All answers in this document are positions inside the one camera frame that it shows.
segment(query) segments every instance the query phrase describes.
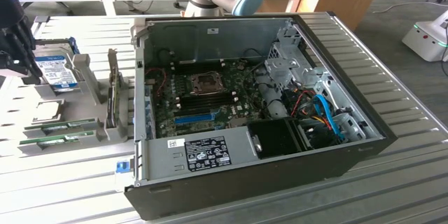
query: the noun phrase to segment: perforated metal surface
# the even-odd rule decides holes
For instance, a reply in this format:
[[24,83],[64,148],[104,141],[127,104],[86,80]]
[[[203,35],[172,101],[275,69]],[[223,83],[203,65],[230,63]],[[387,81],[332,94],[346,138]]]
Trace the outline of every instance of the perforated metal surface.
[[[447,130],[338,20],[327,13],[302,17],[400,139],[340,178],[166,217],[154,223],[447,221]],[[104,79],[107,49],[112,45],[119,49],[123,74],[134,75],[130,21],[52,17],[48,23],[34,27],[38,38],[62,37],[70,31],[82,52],[91,55],[95,75]],[[8,110],[23,111],[26,104],[19,102],[23,99],[12,98],[30,94],[26,88],[11,92],[15,86],[18,83],[12,82],[2,101]],[[4,107],[0,118],[0,124],[20,120]],[[2,126],[0,138],[14,130],[15,125]],[[134,154],[131,141],[32,157],[12,152],[15,144],[0,142],[0,155],[7,155],[0,158],[2,223],[143,223],[124,195],[115,192],[115,162]]]

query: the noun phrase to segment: motherboard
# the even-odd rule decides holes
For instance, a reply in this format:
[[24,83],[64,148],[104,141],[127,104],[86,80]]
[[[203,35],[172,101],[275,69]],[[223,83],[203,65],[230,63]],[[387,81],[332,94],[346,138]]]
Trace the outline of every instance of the motherboard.
[[254,69],[244,59],[147,69],[156,137],[240,127],[267,117]]

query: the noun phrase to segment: green circuit board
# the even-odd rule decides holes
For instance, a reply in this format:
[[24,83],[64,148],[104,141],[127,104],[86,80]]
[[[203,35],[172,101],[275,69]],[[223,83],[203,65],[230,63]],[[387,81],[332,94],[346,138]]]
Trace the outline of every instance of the green circuit board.
[[[163,68],[166,73],[164,86],[160,93],[154,94],[158,138],[244,126],[247,122],[263,118],[262,106],[259,105],[263,102],[262,94],[258,87],[254,86],[252,69],[255,65],[240,60],[228,60],[223,63],[220,70],[195,74],[178,74],[171,67]],[[159,69],[159,71],[152,71],[147,75],[147,80],[150,84],[155,85],[155,90],[160,87],[158,84],[163,83],[163,71]],[[210,114],[214,115],[212,120],[176,124],[175,113],[180,111],[178,107],[179,99],[198,96],[191,94],[195,89],[192,76],[198,74],[216,74],[223,84],[220,92],[236,92],[238,101],[207,108]]]

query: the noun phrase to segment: gray carpet floor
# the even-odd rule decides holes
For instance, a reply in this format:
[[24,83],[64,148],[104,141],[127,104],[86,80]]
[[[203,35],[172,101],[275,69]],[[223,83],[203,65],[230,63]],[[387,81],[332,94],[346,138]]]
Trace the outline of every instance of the gray carpet floor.
[[[448,106],[444,104],[448,101],[448,77],[442,71],[440,63],[426,62],[402,43],[414,23],[434,20],[447,10],[447,7],[430,4],[407,5],[394,8],[387,13],[372,13],[372,11],[383,10],[394,4],[420,1],[426,0],[374,0],[370,11],[356,29],[356,35],[431,111],[448,124]],[[106,15],[100,2],[70,2],[67,4],[75,15]],[[150,4],[151,1],[143,1],[135,6],[138,9],[146,10]],[[128,11],[124,2],[116,2],[116,12],[119,15],[135,14]],[[64,9],[56,3],[34,3],[26,13],[31,20],[38,15],[66,15]],[[179,13],[179,10],[175,9],[172,2],[156,1],[146,14],[175,13]]]
[[398,6],[386,13],[372,13],[395,4],[424,1],[374,0],[355,33],[439,119],[448,124],[448,77],[442,71],[442,63],[427,62],[402,42],[415,22],[435,20],[448,7],[416,4]]

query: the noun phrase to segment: red wire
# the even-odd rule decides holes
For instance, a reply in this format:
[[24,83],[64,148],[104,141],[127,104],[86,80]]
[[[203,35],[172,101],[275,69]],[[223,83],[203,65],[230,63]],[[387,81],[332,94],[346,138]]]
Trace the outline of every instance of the red wire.
[[155,71],[155,70],[159,70],[159,71],[163,72],[163,82],[162,82],[162,85],[160,85],[160,87],[158,88],[158,91],[156,91],[158,96],[160,96],[160,90],[162,90],[162,88],[163,88],[163,86],[166,85],[166,82],[167,82],[167,73],[166,73],[166,70],[162,69],[162,68],[150,68],[150,69],[147,70],[147,72],[146,72],[146,75],[147,75],[151,71]]
[[324,117],[322,117],[322,119],[324,120],[326,124],[327,124],[327,127],[328,129],[331,130],[331,125],[330,125],[330,122],[327,121],[327,119]]
[[291,116],[294,116],[294,114],[296,113],[296,108],[299,106],[299,103],[300,103],[300,100],[302,100],[302,97],[306,93],[311,93],[311,94],[315,94],[315,91],[311,91],[311,90],[306,90],[302,92],[299,98],[298,98],[298,101],[296,101],[296,105],[294,106],[295,108],[292,109],[292,113],[291,113]]

